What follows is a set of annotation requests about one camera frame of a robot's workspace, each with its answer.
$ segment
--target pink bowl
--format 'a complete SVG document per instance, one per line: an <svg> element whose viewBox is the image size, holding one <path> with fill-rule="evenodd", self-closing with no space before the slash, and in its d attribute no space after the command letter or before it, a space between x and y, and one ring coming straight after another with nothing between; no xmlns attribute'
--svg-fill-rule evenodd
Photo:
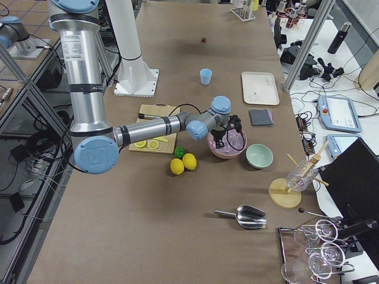
<svg viewBox="0 0 379 284"><path fill-rule="evenodd" d="M215 154L217 157L221 159L235 158L242 151L244 151L244 149L246 148L246 145L248 144L248 140L246 138L245 132L242 131L242 135L241 133L237 133L236 130L234 129L230 130L228 133L228 140L230 144L236 149L241 149L240 151L237 151L230 146L230 144L227 141L226 135L223 137L223 142L225 146L221 149L216 149L216 144L214 142L213 135L211 133L208 133L207 141L208 141L209 149L211 150L213 154Z"/></svg>

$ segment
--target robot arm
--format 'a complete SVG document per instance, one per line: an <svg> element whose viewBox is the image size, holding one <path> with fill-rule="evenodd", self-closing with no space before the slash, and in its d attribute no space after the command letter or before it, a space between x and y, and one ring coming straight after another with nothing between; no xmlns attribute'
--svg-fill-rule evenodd
<svg viewBox="0 0 379 284"><path fill-rule="evenodd" d="M14 43L16 43L18 51L22 54L28 54L36 50L36 45L31 40L20 19L15 16L3 17L0 20L0 44L8 49Z"/></svg>
<svg viewBox="0 0 379 284"><path fill-rule="evenodd" d="M51 26L60 33L74 121L74 159L87 173L104 173L118 161L118 148L183 130L195 140L229 125L230 100L217 96L201 114L182 112L142 123L113 127L105 117L95 35L98 0L48 0Z"/></svg>

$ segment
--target label sticker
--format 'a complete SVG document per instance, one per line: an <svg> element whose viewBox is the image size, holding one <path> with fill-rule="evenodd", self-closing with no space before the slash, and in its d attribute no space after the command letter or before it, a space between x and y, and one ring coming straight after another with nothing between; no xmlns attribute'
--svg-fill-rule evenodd
<svg viewBox="0 0 379 284"><path fill-rule="evenodd" d="M82 36L80 34L75 35L63 35L61 38L63 56L65 61L77 61L85 60L83 53Z"/></svg>

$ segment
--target lime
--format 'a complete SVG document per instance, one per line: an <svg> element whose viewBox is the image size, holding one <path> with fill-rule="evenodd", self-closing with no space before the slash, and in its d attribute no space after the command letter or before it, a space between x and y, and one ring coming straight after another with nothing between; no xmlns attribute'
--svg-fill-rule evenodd
<svg viewBox="0 0 379 284"><path fill-rule="evenodd" d="M135 142L134 146L136 146L137 148L146 147L146 140Z"/></svg>
<svg viewBox="0 0 379 284"><path fill-rule="evenodd" d="M188 170L194 170L196 169L197 166L197 161L196 158L193 154L187 153L186 155L183 156L183 164L186 169Z"/></svg>
<svg viewBox="0 0 379 284"><path fill-rule="evenodd" d="M176 158L181 159L181 158L183 158L183 156L185 155L186 152L187 151L185 151L185 149L183 147L178 146L174 150L174 155Z"/></svg>
<svg viewBox="0 0 379 284"><path fill-rule="evenodd" d="M150 140L149 143L147 144L147 147L150 150L155 150L159 147L159 142L156 140Z"/></svg>
<svg viewBox="0 0 379 284"><path fill-rule="evenodd" d="M175 158L170 163L171 172L175 175L180 175L184 171L183 161Z"/></svg>

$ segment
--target wooden stand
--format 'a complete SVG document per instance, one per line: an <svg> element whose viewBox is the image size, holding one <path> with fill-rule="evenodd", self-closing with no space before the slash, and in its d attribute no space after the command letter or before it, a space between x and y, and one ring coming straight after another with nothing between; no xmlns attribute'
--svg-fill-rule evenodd
<svg viewBox="0 0 379 284"><path fill-rule="evenodd" d="M313 155L313 157L309 161L309 165L301 173L301 177L304 177L310 170L312 170L312 168L314 168L316 163L318 163L318 161L321 160L320 154L326 148L327 144L328 141L324 143L324 145L315 155ZM295 166L298 165L290 154L287 154L287 157L295 164ZM325 186L329 186L327 182L324 182L323 180L317 177L314 177L313 179L324 184ZM289 188L287 185L287 180L284 178L275 179L273 182L271 182L268 188L268 195L270 196L273 203L282 208L295 208L301 202L301 192L294 191L291 188Z"/></svg>

